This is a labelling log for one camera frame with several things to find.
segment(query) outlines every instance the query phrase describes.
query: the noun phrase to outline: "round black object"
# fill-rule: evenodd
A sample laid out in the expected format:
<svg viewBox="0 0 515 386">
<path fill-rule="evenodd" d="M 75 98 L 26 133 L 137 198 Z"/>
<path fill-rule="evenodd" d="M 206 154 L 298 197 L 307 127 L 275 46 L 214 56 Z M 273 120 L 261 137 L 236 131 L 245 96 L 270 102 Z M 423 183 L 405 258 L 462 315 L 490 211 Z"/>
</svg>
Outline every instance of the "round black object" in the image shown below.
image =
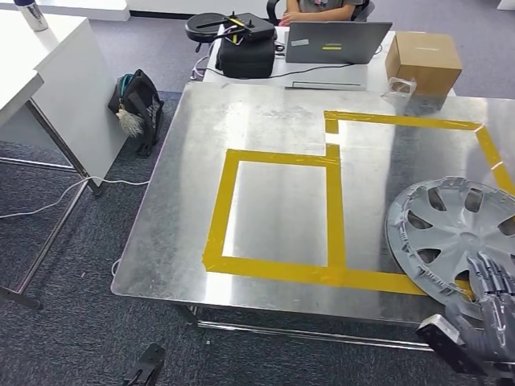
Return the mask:
<svg viewBox="0 0 515 386">
<path fill-rule="evenodd" d="M 211 43 L 224 19 L 223 14 L 196 14 L 186 23 L 186 35 L 197 43 Z"/>
</svg>

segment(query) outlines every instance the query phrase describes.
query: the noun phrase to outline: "white furry keychain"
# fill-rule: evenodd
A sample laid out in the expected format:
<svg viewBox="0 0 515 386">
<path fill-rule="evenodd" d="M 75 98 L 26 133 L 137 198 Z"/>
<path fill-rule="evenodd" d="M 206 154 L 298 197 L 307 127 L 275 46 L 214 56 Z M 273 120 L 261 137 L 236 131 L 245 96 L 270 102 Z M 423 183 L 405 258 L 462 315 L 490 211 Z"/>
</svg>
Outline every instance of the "white furry keychain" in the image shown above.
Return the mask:
<svg viewBox="0 0 515 386">
<path fill-rule="evenodd" d="M 125 106 L 124 105 L 119 106 L 119 112 L 116 113 L 116 116 L 118 119 L 119 119 L 119 125 L 122 126 L 122 129 L 123 129 L 123 131 L 130 137 L 136 138 L 138 135 L 143 133 L 143 118 L 131 114 L 125 110 Z"/>
</svg>

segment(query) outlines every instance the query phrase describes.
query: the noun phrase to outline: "backpack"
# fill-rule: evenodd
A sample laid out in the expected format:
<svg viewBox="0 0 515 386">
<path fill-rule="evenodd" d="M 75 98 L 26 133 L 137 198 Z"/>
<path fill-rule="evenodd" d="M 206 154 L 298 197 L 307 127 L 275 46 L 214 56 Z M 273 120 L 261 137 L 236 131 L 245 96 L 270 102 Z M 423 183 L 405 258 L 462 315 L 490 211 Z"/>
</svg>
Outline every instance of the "backpack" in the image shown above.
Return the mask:
<svg viewBox="0 0 515 386">
<path fill-rule="evenodd" d="M 140 139 L 137 155 L 148 157 L 159 141 L 164 104 L 152 80 L 138 69 L 119 78 L 107 107 L 119 118 L 128 135 Z"/>
</svg>

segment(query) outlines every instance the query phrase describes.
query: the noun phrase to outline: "hand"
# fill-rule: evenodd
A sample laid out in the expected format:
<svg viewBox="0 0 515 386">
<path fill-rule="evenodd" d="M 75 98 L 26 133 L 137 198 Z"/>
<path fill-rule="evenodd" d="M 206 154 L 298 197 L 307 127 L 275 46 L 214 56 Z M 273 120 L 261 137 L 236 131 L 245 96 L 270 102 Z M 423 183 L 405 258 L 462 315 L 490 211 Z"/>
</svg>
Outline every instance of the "hand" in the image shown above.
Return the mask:
<svg viewBox="0 0 515 386">
<path fill-rule="evenodd" d="M 299 22 L 304 19 L 305 14 L 302 12 L 285 12 L 279 25 L 281 27 L 288 27 L 291 22 Z"/>
<path fill-rule="evenodd" d="M 467 259 L 470 283 L 481 306 L 483 330 L 469 324 L 457 305 L 446 307 L 449 322 L 460 331 L 466 351 L 488 361 L 515 361 L 515 278 L 484 253 Z"/>
</svg>

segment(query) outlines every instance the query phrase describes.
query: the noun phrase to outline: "stainless steel tabletop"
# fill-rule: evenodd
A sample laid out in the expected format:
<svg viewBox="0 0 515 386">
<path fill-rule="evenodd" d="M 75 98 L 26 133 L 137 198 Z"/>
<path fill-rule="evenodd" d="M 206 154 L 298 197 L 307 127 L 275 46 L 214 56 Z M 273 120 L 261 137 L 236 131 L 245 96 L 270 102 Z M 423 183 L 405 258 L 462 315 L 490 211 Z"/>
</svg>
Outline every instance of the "stainless steel tabletop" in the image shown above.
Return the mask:
<svg viewBox="0 0 515 386">
<path fill-rule="evenodd" d="M 388 206 L 447 175 L 512 190 L 514 118 L 508 100 L 188 84 L 111 289 L 420 322 L 442 307 L 390 255 Z"/>
</svg>

